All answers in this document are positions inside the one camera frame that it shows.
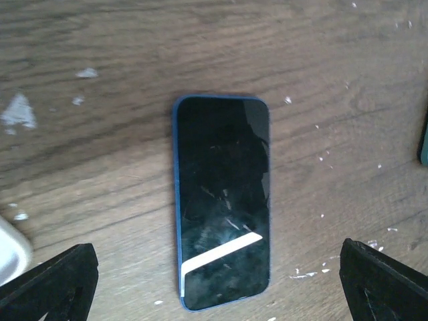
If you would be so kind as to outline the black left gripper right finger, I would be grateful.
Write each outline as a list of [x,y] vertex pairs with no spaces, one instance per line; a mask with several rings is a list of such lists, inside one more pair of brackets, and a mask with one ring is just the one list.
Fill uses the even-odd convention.
[[353,320],[427,319],[427,276],[384,253],[347,238],[339,275]]

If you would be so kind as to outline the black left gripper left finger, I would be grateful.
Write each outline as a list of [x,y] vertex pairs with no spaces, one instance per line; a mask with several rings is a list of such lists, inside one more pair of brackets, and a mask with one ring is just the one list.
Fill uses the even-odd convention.
[[1,319],[87,320],[97,283],[94,246],[77,244],[1,286]]

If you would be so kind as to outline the pale pink phone case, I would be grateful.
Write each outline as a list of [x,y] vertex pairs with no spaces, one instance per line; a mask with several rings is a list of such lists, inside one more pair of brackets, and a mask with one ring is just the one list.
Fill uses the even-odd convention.
[[25,272],[32,260],[29,240],[12,224],[1,217],[0,228],[0,284],[14,280]]

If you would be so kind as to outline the blue smartphone black screen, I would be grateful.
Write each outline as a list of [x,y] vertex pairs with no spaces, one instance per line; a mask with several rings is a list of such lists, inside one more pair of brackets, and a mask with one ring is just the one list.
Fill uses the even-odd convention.
[[183,307],[201,311],[262,293],[271,274],[268,105],[182,96],[172,138]]

